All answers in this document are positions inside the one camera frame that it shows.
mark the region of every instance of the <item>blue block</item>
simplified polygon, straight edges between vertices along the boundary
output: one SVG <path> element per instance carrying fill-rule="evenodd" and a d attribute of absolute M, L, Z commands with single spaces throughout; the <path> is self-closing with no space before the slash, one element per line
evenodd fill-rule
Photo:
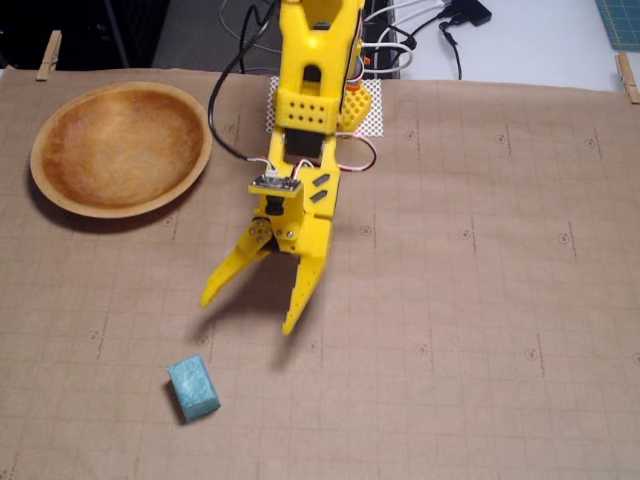
<path fill-rule="evenodd" d="M 171 365 L 168 370 L 187 422 L 220 408 L 220 400 L 200 355 Z"/>

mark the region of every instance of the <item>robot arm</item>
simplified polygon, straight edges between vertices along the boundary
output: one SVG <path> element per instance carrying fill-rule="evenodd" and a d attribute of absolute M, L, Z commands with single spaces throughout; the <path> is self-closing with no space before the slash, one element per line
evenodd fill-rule
<path fill-rule="evenodd" d="M 364 0 L 282 0 L 282 64 L 269 149 L 274 168 L 250 185 L 250 193 L 259 197 L 254 220 L 210 277 L 202 307 L 270 252 L 297 255 L 296 284 L 282 329 L 288 335 L 320 281 L 340 184 L 337 136 L 355 131 L 371 107 L 360 82 L 348 81 L 363 68 L 358 63 L 363 8 Z M 290 163 L 291 156 L 306 162 Z"/>

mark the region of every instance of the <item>yellow plastic part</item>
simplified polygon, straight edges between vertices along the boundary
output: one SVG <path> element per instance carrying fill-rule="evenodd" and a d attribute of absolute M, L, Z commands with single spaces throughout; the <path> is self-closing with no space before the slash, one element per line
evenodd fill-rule
<path fill-rule="evenodd" d="M 298 171 L 300 185 L 293 191 L 249 187 L 249 192 L 259 197 L 257 219 L 209 279 L 202 295 L 203 307 L 238 273 L 266 257 L 273 248 L 300 257 L 291 304 L 282 326 L 284 335 L 293 331 L 309 302 L 331 249 L 340 184 L 335 135 L 338 121 L 343 119 L 345 127 L 355 130 L 371 103 L 364 88 L 353 94 L 345 89 L 345 78 L 353 75 L 362 47 L 364 3 L 365 0 L 282 0 L 282 66 L 269 160 L 280 177 L 291 176 L 293 165 L 285 161 L 285 143 L 288 129 L 296 129 L 325 136 L 320 165 L 302 166 Z M 267 197 L 282 199 L 282 215 L 267 214 Z"/>
<path fill-rule="evenodd" d="M 348 90 L 338 129 L 341 132 L 355 132 L 369 114 L 371 103 L 371 94 L 363 86 L 355 91 Z"/>
<path fill-rule="evenodd" d="M 209 305 L 222 287 L 236 275 L 252 262 L 260 261 L 266 257 L 269 251 L 262 250 L 262 248 L 269 243 L 272 237 L 273 232 L 270 230 L 268 222 L 261 219 L 251 222 L 251 226 L 242 234 L 233 252 L 209 277 L 209 282 L 200 299 L 200 306 L 204 308 Z"/>

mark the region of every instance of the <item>table surface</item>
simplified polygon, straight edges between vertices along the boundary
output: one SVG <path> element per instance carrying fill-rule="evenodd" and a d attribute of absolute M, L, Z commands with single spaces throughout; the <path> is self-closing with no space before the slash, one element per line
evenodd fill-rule
<path fill-rule="evenodd" d="M 431 2 L 397 10 L 396 18 Z M 619 91 L 615 51 L 609 43 L 594 0 L 482 0 L 493 13 L 480 27 L 450 30 L 459 44 L 463 79 L 480 82 L 526 83 Z M 412 30 L 434 11 L 402 24 Z M 630 53 L 640 72 L 640 53 Z M 411 80 L 454 79 L 451 47 L 432 25 L 418 36 L 414 62 L 401 73 Z"/>

